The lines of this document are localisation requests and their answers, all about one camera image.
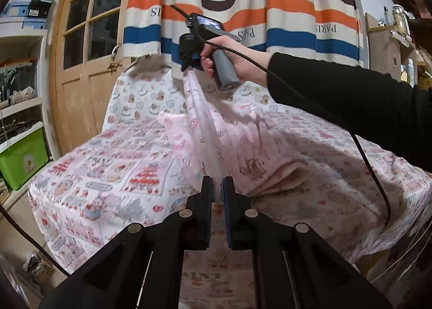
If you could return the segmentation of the black sleeved right forearm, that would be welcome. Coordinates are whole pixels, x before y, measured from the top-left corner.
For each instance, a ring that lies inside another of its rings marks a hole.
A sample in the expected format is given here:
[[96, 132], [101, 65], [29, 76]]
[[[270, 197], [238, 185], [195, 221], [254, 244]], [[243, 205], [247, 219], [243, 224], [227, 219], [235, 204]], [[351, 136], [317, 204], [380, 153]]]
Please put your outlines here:
[[431, 91], [359, 66], [275, 53], [267, 88], [279, 104], [350, 129], [431, 171]]

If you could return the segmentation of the person right hand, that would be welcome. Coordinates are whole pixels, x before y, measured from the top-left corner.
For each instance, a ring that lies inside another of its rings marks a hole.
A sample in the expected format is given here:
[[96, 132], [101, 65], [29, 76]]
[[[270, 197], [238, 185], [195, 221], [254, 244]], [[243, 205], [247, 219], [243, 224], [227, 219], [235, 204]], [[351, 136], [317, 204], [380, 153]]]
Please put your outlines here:
[[[239, 52], [254, 60], [263, 68], [268, 69], [269, 62], [272, 57], [271, 53], [260, 52], [245, 47], [229, 36], [219, 36], [210, 39], [210, 42], [217, 46], [227, 47], [229, 49], [235, 50], [236, 52]], [[215, 47], [205, 44], [201, 52], [201, 67], [210, 77], [214, 77], [215, 66], [213, 60], [210, 58], [210, 54], [212, 54], [214, 50]], [[255, 84], [262, 87], [267, 87], [267, 74], [265, 71], [235, 53], [226, 50], [224, 50], [224, 53], [233, 63], [237, 76], [241, 82], [254, 82]]]

